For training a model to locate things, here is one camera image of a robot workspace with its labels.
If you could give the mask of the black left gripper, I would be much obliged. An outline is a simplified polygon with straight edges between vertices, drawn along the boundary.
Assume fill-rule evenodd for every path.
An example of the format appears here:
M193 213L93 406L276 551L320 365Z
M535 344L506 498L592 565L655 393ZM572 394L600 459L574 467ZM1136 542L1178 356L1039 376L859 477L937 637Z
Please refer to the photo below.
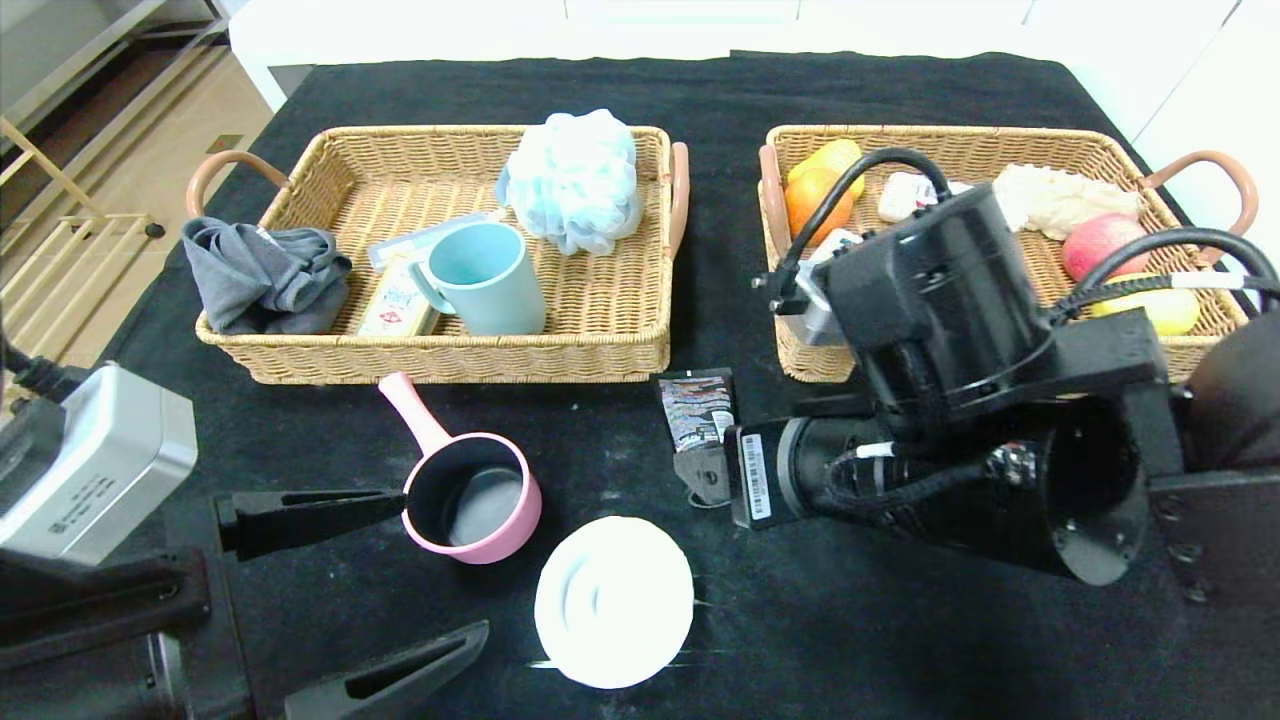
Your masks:
M145 714L160 719L257 716L227 577L239 561L317 544L398 516L397 489L236 492L166 509L165 560L179 575L157 593L169 614L145 637ZM483 652L480 620L339 673L285 697L287 719L412 719Z

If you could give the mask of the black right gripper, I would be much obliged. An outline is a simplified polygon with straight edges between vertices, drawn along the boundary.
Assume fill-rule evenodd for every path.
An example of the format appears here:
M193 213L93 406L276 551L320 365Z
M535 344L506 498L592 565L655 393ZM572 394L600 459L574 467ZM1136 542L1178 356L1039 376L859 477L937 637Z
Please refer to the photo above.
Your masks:
M849 450L850 420L772 419L731 427L726 441L726 456L722 445L673 454L675 474L690 505L730 503L737 527L764 530L823 514L817 497L829 465Z

